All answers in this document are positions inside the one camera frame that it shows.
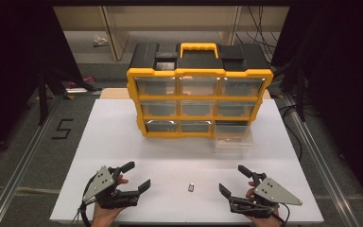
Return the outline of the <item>crumpled white paper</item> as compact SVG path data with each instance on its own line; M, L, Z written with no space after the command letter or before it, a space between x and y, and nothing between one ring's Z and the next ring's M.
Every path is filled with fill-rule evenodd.
M109 43L105 38L95 35L93 39L94 47L108 46Z

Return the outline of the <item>clear plastic organizer drawer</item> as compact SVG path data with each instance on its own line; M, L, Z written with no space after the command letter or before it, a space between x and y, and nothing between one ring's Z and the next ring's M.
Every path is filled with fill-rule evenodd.
M218 148L243 148L253 144L251 128L243 125L216 125L215 139Z

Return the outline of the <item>grid of clear plastic drawers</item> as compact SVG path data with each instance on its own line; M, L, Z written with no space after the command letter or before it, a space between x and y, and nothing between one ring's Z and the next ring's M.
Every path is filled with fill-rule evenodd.
M142 129L149 134L241 133L255 116L260 78L136 78Z

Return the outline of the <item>person's left hand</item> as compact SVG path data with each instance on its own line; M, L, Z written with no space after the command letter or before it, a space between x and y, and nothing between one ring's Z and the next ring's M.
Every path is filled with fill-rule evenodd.
M96 203L91 227L112 227L122 211L123 208L103 209Z

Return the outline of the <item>aluminium floor rail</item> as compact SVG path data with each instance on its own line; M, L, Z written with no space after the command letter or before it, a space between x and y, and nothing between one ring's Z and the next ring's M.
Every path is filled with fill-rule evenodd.
M294 125L291 133L301 142L302 148L305 148L322 179L322 184L328 192L330 200L333 202L335 209L339 214L345 227L360 227L359 221L354 214L353 207L344 195L341 187L337 183L337 177L334 175L331 167L327 165L326 159L322 156L321 150L311 134L306 122L302 122L297 111L298 104L292 95L285 95L285 104L290 106L290 110L285 111L285 116L291 115Z
M52 99L51 106L48 108L44 120L38 125L30 142L27 145L20 161L14 171L10 174L9 181L0 191L0 223L5 216L14 195L23 180L28 167L30 166L36 152L38 151L46 130L49 127L51 118L62 101L61 96L55 96Z

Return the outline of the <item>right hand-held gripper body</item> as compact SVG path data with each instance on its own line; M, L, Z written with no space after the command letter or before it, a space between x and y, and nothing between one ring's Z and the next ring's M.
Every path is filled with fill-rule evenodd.
M276 217L274 211L280 204L301 206L303 202L287 189L268 177L265 173L252 172L255 183L254 194L250 198L238 198L233 195L229 198L232 213L242 214L255 218Z

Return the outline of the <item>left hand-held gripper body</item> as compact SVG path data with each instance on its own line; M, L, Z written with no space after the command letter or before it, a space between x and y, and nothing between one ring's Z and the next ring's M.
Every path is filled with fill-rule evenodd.
M82 196L82 207L97 202L103 209L136 206L140 197L138 190L121 191L117 189L120 167L101 167L87 183Z

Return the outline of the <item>black curtain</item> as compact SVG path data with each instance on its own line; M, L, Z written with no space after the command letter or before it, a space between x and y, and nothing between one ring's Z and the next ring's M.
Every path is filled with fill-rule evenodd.
M0 0L0 143L43 80L82 82L53 6L44 0Z
M275 0L288 13L272 62L308 92L363 187L363 0Z

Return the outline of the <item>yellow black parts organizer cabinet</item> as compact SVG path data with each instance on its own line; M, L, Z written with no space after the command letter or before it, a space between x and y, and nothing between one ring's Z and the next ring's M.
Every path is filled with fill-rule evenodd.
M181 137L208 137L212 135L182 135L182 134L149 134L142 129L141 110L137 107L137 92L134 80L136 78L169 78L184 76L222 77L222 78L249 78L263 79L264 85L259 96L259 103L255 107L256 119L263 96L269 87L273 73L268 65L262 49L257 44L220 45L217 44L219 58L214 57L212 51L186 51L180 57L180 44L172 50L164 51L159 44L137 44L127 71L128 91L133 100L137 125L146 137L181 138Z

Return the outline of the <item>beige wooden shelf unit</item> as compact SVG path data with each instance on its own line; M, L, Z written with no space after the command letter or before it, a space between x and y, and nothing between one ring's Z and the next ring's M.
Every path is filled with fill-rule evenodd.
M55 7L64 31L104 31L119 61L130 37L148 33L156 42L234 44L237 33L259 40L279 33L288 7Z

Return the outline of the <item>person's right hand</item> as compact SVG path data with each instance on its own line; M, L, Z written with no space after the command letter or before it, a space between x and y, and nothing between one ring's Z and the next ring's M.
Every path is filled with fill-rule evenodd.
M246 197L250 198L254 194L255 183L249 182L249 186L251 187L247 193ZM248 216L248 219L256 226L256 227L282 227L282 223L275 217L270 218L255 218Z

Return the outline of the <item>pink cloth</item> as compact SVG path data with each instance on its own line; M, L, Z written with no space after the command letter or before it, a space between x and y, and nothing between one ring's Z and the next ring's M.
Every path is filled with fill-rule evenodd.
M88 85L92 85L92 84L94 84L94 83L95 83L95 77L94 77L94 76L86 76L86 77L84 77L82 80L83 80L83 82L84 82L84 83L86 83L86 84L88 84ZM75 83L75 82L73 82L73 81L69 81L69 82L68 82L68 86L69 86L70 88L80 88L80 85L76 84L76 83Z

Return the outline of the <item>black metal stand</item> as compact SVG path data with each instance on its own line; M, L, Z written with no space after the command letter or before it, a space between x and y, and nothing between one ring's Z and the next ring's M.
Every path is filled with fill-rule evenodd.
M283 76L280 88L284 93L295 91L296 94L296 111L302 122L305 121L303 113L304 100L304 75L303 65L295 60L286 63L273 73L274 77Z
M55 96L63 96L66 94L66 89L62 81L74 82L81 88L86 89L88 92L101 91L101 88L94 87L93 85L85 82L81 76L72 75L57 66L52 66L47 62L43 62L40 71L37 74L38 95L40 105L40 122L42 125L48 117L48 105L46 88Z

